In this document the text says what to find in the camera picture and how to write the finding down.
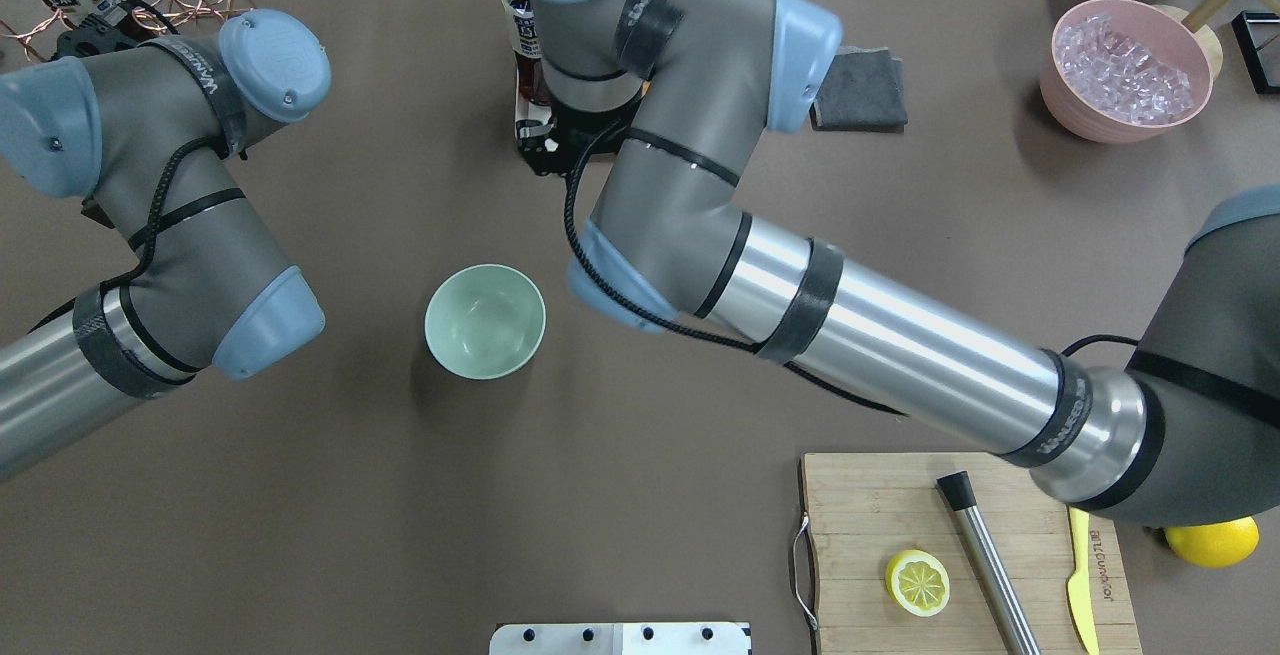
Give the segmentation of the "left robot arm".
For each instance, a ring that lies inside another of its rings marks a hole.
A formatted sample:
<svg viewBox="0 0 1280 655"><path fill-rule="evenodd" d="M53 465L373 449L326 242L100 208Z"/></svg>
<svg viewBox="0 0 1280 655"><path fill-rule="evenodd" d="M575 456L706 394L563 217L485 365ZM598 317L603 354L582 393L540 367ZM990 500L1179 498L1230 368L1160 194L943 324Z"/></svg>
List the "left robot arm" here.
<svg viewBox="0 0 1280 655"><path fill-rule="evenodd" d="M3 349L3 478L204 368L247 380L325 328L316 296L227 160L302 122L332 67L285 12L3 75L3 159L74 198L136 257Z"/></svg>

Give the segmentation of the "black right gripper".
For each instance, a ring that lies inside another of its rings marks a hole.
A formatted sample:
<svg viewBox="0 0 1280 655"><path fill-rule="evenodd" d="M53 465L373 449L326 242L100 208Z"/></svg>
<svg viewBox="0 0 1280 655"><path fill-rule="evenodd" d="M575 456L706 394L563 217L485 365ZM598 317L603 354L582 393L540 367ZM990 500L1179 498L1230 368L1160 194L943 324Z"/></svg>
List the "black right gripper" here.
<svg viewBox="0 0 1280 655"><path fill-rule="evenodd" d="M515 141L526 166L536 177L567 177L596 136L608 130L612 123L622 122L627 128L634 122L641 104L639 95L612 111L579 111L570 105L550 100L549 107L516 99Z"/></svg>

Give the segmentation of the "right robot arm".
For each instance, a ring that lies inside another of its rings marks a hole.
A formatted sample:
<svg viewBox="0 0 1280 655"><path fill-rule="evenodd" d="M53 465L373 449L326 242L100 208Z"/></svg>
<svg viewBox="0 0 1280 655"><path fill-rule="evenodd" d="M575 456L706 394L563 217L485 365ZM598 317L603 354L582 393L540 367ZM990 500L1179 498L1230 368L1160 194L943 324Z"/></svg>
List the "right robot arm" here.
<svg viewBox="0 0 1280 655"><path fill-rule="evenodd" d="M1144 0L534 0L584 235L1111 519L1277 505L1277 100Z"/></svg>

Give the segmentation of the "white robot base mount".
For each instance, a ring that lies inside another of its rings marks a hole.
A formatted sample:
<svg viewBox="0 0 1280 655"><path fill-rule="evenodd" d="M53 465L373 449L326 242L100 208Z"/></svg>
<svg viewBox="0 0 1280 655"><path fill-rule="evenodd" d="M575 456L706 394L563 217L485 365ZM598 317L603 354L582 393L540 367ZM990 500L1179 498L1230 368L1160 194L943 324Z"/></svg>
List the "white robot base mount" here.
<svg viewBox="0 0 1280 655"><path fill-rule="evenodd" d="M489 654L753 654L748 623L658 620L504 624Z"/></svg>

